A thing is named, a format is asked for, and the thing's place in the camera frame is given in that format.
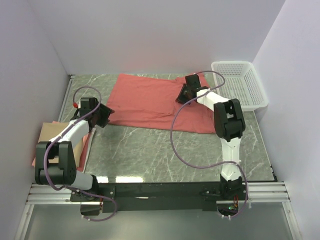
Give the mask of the red t shirt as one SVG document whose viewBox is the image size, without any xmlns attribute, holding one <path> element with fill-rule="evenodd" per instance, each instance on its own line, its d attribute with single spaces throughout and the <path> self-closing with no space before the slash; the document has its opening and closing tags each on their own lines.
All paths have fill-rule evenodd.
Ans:
<svg viewBox="0 0 320 240">
<path fill-rule="evenodd" d="M 114 110 L 112 125 L 213 134 L 214 113 L 196 102 L 183 107 L 176 102 L 184 77 L 159 79 L 120 74 L 107 107 Z"/>
</svg>

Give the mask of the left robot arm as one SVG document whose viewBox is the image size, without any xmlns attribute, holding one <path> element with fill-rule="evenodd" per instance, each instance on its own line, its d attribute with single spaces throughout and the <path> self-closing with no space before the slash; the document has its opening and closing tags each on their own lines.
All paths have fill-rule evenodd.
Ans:
<svg viewBox="0 0 320 240">
<path fill-rule="evenodd" d="M 95 126 L 104 128 L 115 111 L 101 104 L 95 97 L 83 97 L 69 124 L 49 141 L 36 145 L 35 182 L 55 190 L 71 187 L 82 190 L 88 201 L 96 200 L 100 188 L 95 176 L 77 170 L 74 148 Z"/>
</svg>

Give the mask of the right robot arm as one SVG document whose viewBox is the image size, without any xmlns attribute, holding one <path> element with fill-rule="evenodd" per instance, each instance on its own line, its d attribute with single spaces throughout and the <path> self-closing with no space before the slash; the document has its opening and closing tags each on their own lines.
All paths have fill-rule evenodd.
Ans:
<svg viewBox="0 0 320 240">
<path fill-rule="evenodd" d="M 177 111 L 193 101 L 207 107 L 213 112 L 213 123 L 216 135 L 222 146 L 222 162 L 211 167 L 221 165 L 219 193 L 222 198 L 230 200 L 243 186 L 245 174 L 240 169 L 240 144 L 246 129 L 245 119 L 240 101 L 236 98 L 228 99 L 215 93 L 215 87 L 201 86 L 200 74 L 193 73 L 184 77 L 185 83 L 176 98 L 182 104 Z"/>
</svg>

